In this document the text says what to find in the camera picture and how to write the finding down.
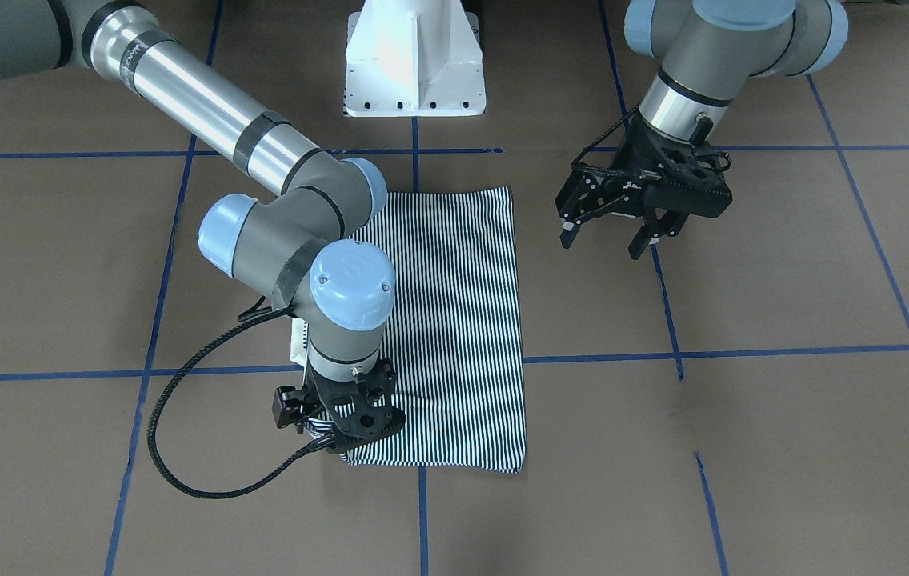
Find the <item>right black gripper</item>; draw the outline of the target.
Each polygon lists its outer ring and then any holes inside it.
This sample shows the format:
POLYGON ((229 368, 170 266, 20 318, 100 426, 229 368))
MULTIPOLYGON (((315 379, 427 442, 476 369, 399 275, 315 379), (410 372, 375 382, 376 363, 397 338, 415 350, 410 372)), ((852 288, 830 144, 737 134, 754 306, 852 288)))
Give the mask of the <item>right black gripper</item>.
POLYGON ((309 386, 301 389, 280 386, 273 394, 272 414, 276 427, 296 426, 304 431, 306 422, 319 415, 319 402, 336 424, 394 424, 396 405, 392 400, 396 373, 389 360, 377 361, 368 372, 353 374, 338 382, 306 367, 309 386))

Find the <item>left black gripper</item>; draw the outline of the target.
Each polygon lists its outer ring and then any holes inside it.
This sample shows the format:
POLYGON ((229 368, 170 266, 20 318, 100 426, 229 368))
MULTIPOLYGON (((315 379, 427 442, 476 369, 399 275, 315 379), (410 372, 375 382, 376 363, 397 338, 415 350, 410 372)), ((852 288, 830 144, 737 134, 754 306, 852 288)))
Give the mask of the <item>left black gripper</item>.
POLYGON ((703 121, 697 122, 691 138, 670 138, 660 134, 645 119, 619 120, 594 145, 603 142, 624 122, 627 130, 620 142, 611 166, 572 166, 567 182, 555 199, 555 208, 562 219, 559 236, 564 249, 571 248, 580 226, 593 218, 615 213, 643 220, 640 230, 629 244, 629 255, 638 260, 651 244, 681 233, 687 214, 673 210, 647 207, 643 201, 645 187, 660 178, 655 147, 664 145, 703 144, 703 121))

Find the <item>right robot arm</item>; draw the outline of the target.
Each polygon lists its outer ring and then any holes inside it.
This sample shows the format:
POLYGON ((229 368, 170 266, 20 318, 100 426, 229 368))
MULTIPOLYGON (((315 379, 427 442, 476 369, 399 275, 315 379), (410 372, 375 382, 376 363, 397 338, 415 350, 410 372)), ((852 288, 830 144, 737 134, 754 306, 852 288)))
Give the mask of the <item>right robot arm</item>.
POLYGON ((124 440, 254 293, 198 220, 265 190, 89 70, 0 82, 0 442, 124 440))

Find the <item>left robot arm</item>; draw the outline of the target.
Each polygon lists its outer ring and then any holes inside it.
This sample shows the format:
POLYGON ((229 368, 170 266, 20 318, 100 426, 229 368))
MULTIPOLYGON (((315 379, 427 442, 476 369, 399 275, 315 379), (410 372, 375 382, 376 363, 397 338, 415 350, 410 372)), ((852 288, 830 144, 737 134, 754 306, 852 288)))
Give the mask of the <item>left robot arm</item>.
POLYGON ((555 200, 560 242, 613 213, 641 219, 629 255, 677 236, 691 216, 717 218, 732 203, 729 154, 708 138, 748 79, 820 70, 849 33, 839 1, 633 1, 624 37, 659 61, 642 101, 619 120, 623 140, 608 167, 582 154, 555 200))

